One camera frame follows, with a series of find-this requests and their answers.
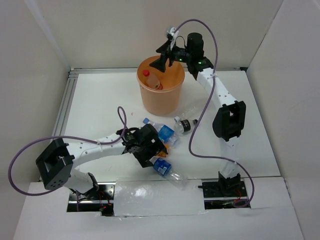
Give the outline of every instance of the bucket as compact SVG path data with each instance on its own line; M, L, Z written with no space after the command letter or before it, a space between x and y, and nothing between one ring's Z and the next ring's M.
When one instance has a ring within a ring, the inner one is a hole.
M152 56L144 60L138 67L136 76L140 85L142 102L145 109L157 116L163 116L174 112L179 105L182 83L185 79L185 70L180 62L173 62L169 67L169 61L165 64L165 72L161 72L151 66L150 63L158 59L159 56ZM157 76L163 89L156 90L148 87L147 77L143 71L149 70Z

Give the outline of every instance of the red bottle cap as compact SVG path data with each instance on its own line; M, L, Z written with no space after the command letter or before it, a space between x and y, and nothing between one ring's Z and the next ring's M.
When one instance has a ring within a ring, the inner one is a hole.
M145 76L145 77L148 77L149 75L150 75L150 72L149 72L149 70L143 70L143 75Z

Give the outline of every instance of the beige wall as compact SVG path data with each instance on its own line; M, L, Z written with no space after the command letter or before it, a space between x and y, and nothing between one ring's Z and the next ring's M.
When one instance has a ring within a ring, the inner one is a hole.
M25 197L7 179L8 165L25 144L52 133L67 70L23 0L0 2L0 233L13 238ZM13 177L23 189L36 181L37 145L18 159Z
M28 0L36 1L74 68L137 67L156 55L168 26L190 18L207 23L217 38L218 68L248 67L282 0ZM180 31L203 34L205 54L214 44L199 23Z
M320 5L284 0L248 77L305 240L319 239Z

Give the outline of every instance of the black label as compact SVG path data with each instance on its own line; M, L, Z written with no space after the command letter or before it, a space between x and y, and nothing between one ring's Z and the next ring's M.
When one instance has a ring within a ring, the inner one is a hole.
M182 120L181 121L182 127L183 127L183 132L188 132L191 129L191 125L189 120Z

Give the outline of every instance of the bottle with red cap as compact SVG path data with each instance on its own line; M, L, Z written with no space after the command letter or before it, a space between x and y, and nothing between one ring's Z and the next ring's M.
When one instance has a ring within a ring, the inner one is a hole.
M146 69L146 70L143 70L143 75L147 78L146 84L148 85L149 88L156 89L156 90L162 90L164 88L154 73Z

